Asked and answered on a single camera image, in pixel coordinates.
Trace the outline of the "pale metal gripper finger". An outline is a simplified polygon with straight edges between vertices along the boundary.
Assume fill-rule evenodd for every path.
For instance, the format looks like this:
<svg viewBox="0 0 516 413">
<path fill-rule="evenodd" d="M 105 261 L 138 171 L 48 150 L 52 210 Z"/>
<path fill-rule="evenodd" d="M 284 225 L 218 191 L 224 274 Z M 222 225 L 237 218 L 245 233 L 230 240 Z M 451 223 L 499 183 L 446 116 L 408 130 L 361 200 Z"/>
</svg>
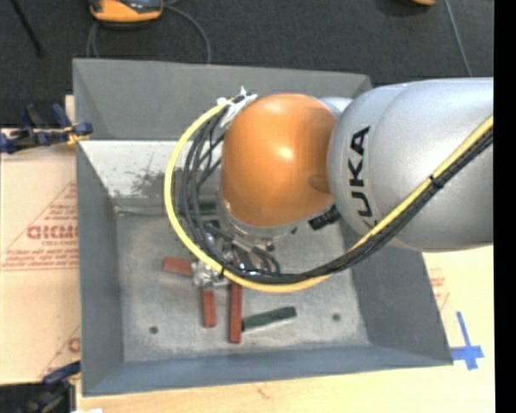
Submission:
<svg viewBox="0 0 516 413">
<path fill-rule="evenodd" d="M 202 261 L 191 263 L 193 277 L 217 277 L 218 271 Z"/>
<path fill-rule="evenodd" d="M 226 279 L 210 275 L 195 275 L 193 284 L 203 291 L 212 291 L 226 286 Z"/>
</svg>

